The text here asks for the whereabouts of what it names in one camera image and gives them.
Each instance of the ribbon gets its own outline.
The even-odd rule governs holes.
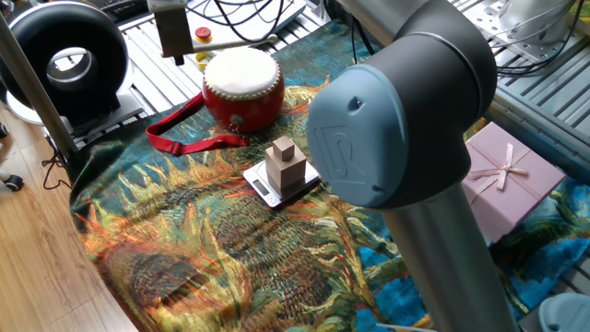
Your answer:
[[[510,143],[507,144],[506,148],[506,161],[503,165],[500,165],[494,158],[492,158],[485,150],[477,148],[473,144],[469,144],[475,151],[479,152],[485,159],[489,160],[494,166],[497,168],[495,169],[488,169],[488,170],[481,170],[481,171],[472,171],[469,173],[469,177],[472,179],[479,179],[482,177],[488,177],[488,181],[481,184],[475,190],[475,196],[471,200],[470,204],[478,198],[478,196],[486,191],[488,188],[496,184],[496,189],[503,191],[504,185],[506,184],[506,178],[510,176],[511,179],[515,180],[520,186],[522,186],[529,194],[532,196],[539,198],[539,194],[535,192],[532,188],[528,185],[522,183],[518,179],[511,176],[511,174],[518,174],[518,175],[528,175],[528,171],[522,168],[514,167],[518,161],[520,161],[528,152],[531,150],[529,148],[525,148],[520,151],[516,156],[513,155],[514,146]]]

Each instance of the robot logo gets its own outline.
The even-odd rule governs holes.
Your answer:
[[[313,130],[323,152],[324,169],[329,182],[364,184],[364,172],[354,161],[352,141],[345,125],[325,126]]]

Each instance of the small wooden cube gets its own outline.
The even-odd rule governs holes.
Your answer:
[[[283,161],[288,161],[295,155],[295,143],[288,138],[283,136],[273,141],[273,152]]]

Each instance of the cable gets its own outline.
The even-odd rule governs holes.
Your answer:
[[[356,25],[357,29],[359,29],[359,35],[362,38],[362,42],[365,43],[365,47],[367,48],[367,51],[369,51],[370,55],[375,55],[375,50],[373,50],[371,43],[369,42],[369,38],[367,38],[367,35],[365,34],[365,30],[362,28],[362,25],[357,20],[357,18],[352,17],[352,19],[354,21],[354,25]]]
[[[41,166],[45,167],[47,165],[51,165],[49,166],[49,169],[47,170],[47,173],[45,174],[45,180],[43,180],[43,188],[45,190],[53,190],[57,187],[59,187],[61,184],[65,185],[66,187],[72,189],[72,185],[68,184],[67,182],[65,182],[64,180],[58,180],[57,184],[54,185],[53,187],[48,187],[47,186],[47,181],[49,180],[49,174],[51,173],[53,166],[57,165],[58,168],[64,168],[64,162],[62,161],[59,152],[57,152],[56,148],[53,148],[53,157],[49,160],[43,160],[41,162]]]
[[[289,4],[285,7],[285,10],[289,9],[289,7],[291,5],[293,5],[293,1],[292,0],[287,0],[289,1]],[[256,7],[256,3],[254,3],[254,8],[256,9],[256,12],[258,13],[258,17],[265,23],[270,24],[273,20],[265,20],[262,15],[260,14],[260,11],[258,10],[258,8]]]
[[[553,9],[555,9],[555,8],[559,7],[559,6],[562,6],[562,5],[563,5],[564,3],[566,3],[566,2],[569,2],[569,0],[565,0],[565,1],[561,2],[561,3],[558,3],[558,4],[556,4],[555,6],[553,6],[553,7],[549,8],[548,10],[546,10],[546,11],[542,12],[541,14],[538,14],[538,15],[536,15],[536,16],[534,16],[534,17],[531,17],[531,18],[529,18],[528,20],[524,21],[523,23],[519,23],[519,24],[517,24],[517,25],[513,26],[513,27],[512,27],[512,28],[510,28],[509,30],[503,30],[503,31],[497,32],[497,33],[495,33],[495,34],[492,34],[492,35],[490,35],[490,36],[488,36],[488,37],[486,37],[486,38],[488,38],[488,39],[489,39],[489,38],[492,38],[492,37],[500,36],[500,35],[501,35],[501,34],[503,34],[503,33],[508,33],[508,32],[510,32],[510,31],[513,31],[513,30],[515,30],[515,29],[518,29],[518,28],[520,28],[520,27],[524,26],[525,24],[528,24],[530,21],[532,21],[532,20],[535,20],[535,19],[537,19],[537,18],[540,18],[540,17],[544,16],[545,14],[549,13],[551,10],[553,10]]]
[[[211,3],[211,0],[205,0],[205,1],[206,1],[206,5],[205,5],[205,8],[203,8],[203,14],[205,14],[205,13],[206,13],[206,11],[207,11],[207,7],[208,7],[208,6],[209,6],[209,4]],[[239,5],[239,6],[237,6],[237,7],[236,7],[236,8],[235,8],[235,9],[234,9],[234,10],[233,10],[231,13],[229,13],[228,15],[231,15],[231,14],[233,14],[233,13],[237,12],[238,10],[240,10],[240,8],[242,8],[242,6],[243,6],[243,4],[242,4],[242,5]],[[209,19],[211,19],[211,18],[221,18],[221,17],[222,17],[222,15],[221,15],[221,14],[219,14],[219,15],[215,15],[215,16],[213,16],[213,17],[209,17]]]
[[[573,18],[572,28],[570,29],[568,36],[566,37],[566,39],[563,42],[563,45],[560,47],[560,49],[555,54],[553,54],[549,59],[544,60],[544,61],[540,61],[540,62],[538,62],[536,64],[532,64],[532,65],[499,66],[498,67],[498,69],[499,69],[498,74],[503,75],[503,76],[513,76],[513,77],[532,74],[532,73],[535,73],[535,72],[545,68],[551,62],[553,62],[555,59],[557,59],[557,57],[565,49],[565,46],[567,45],[568,41],[570,40],[570,38],[573,35],[573,32],[575,31],[575,26],[578,23],[578,19],[580,18],[580,14],[582,13],[583,4],[584,4],[584,0],[580,0],[578,2],[578,8],[576,9],[575,16]],[[522,71],[510,72],[510,70],[518,70],[518,69],[521,69]]]
[[[359,61],[357,60],[357,48],[354,45],[354,22],[350,27],[350,39],[352,40],[352,55],[354,56],[354,64],[358,65]]]
[[[268,36],[270,36],[275,31],[275,29],[277,28],[278,22],[280,21],[280,16],[283,14],[283,5],[284,5],[284,2],[285,2],[285,0],[280,0],[280,3],[278,5],[277,19],[275,19],[275,23],[273,24],[273,27],[265,34],[265,36],[262,37],[259,40],[251,40],[249,38],[244,37],[241,33],[239,33],[236,30],[234,24],[232,24],[230,22],[230,19],[228,18],[227,14],[223,10],[223,7],[221,7],[221,4],[219,3],[219,0],[213,0],[213,1],[215,1],[215,4],[218,6],[219,11],[221,12],[221,15],[223,15],[223,18],[225,18],[226,22],[228,22],[228,25],[230,26],[230,29],[233,31],[233,33],[235,33],[236,35],[238,35],[238,37],[240,37],[243,41],[251,42],[251,43],[263,42],[263,41],[265,41],[268,38]],[[268,5],[268,3],[270,3],[270,1],[272,1],[272,0],[268,0],[268,2],[266,4],[264,4],[263,7],[261,7],[261,10],[266,5]]]
[[[526,36],[526,37],[524,37],[524,38],[521,38],[521,39],[518,39],[518,40],[514,40],[514,41],[511,41],[511,42],[506,42],[506,43],[504,43],[504,44],[498,44],[498,45],[494,45],[494,46],[491,46],[491,48],[501,48],[501,47],[506,47],[506,46],[514,45],[514,44],[516,44],[516,43],[518,43],[518,42],[524,42],[524,41],[527,41],[527,40],[529,40],[530,38],[533,38],[533,37],[535,37],[535,36],[537,36],[537,35],[539,35],[539,34],[543,33],[543,31],[547,31],[548,29],[550,29],[550,28],[551,28],[551,27],[553,27],[554,25],[558,24],[558,23],[561,21],[561,19],[562,19],[562,18],[563,18],[563,16],[561,16],[561,17],[557,18],[556,20],[554,20],[553,22],[551,22],[551,24],[549,24],[547,27],[545,27],[545,28],[543,28],[543,29],[541,29],[541,30],[539,30],[539,31],[537,31],[537,32],[535,32],[535,33],[532,33],[532,34],[530,34],[530,35],[528,35],[528,36]]]
[[[270,2],[271,2],[271,1],[273,1],[273,0],[265,0],[265,1],[266,1],[266,3],[265,3],[264,5],[262,5],[262,6],[260,7],[260,9],[258,9],[257,11],[254,11],[254,12],[252,13],[252,15],[250,15],[248,18],[245,18],[245,19],[243,19],[243,20],[241,20],[240,22],[237,22],[237,23],[232,23],[232,22],[229,22],[227,19],[226,19],[226,22],[220,22],[220,21],[218,21],[218,20],[212,19],[212,18],[223,17],[223,15],[217,15],[217,16],[214,16],[214,17],[208,17],[207,15],[205,15],[205,11],[203,12],[203,14],[201,14],[201,13],[199,13],[199,12],[197,12],[197,11],[195,10],[195,7],[187,7],[187,9],[188,9],[189,11],[191,11],[191,12],[193,12],[193,13],[197,14],[199,17],[201,17],[201,18],[204,18],[204,19],[207,19],[207,20],[209,20],[209,21],[211,21],[211,22],[213,22],[213,23],[219,24],[220,26],[223,26],[223,27],[231,27],[231,26],[234,26],[234,27],[236,27],[236,26],[239,26],[239,25],[241,25],[241,24],[243,24],[243,23],[245,23],[245,22],[249,21],[250,19],[252,19],[254,16],[256,16],[256,15],[259,13],[259,11],[262,11],[264,8],[266,8],[268,5],[270,5]],[[231,15],[231,14],[235,13],[235,12],[236,12],[236,10],[234,10],[233,12],[231,12],[231,13],[229,13],[229,14],[225,14],[225,13],[222,13],[222,14],[225,14],[226,16],[227,16],[227,15]]]

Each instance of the red strap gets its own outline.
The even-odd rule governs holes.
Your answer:
[[[180,110],[161,119],[157,124],[149,126],[146,129],[149,144],[160,151],[169,152],[176,157],[187,153],[216,148],[247,147],[249,145],[248,137],[235,135],[217,136],[188,145],[159,136],[186,120],[189,116],[199,112],[203,101],[203,94],[199,93],[196,97],[189,100]]]

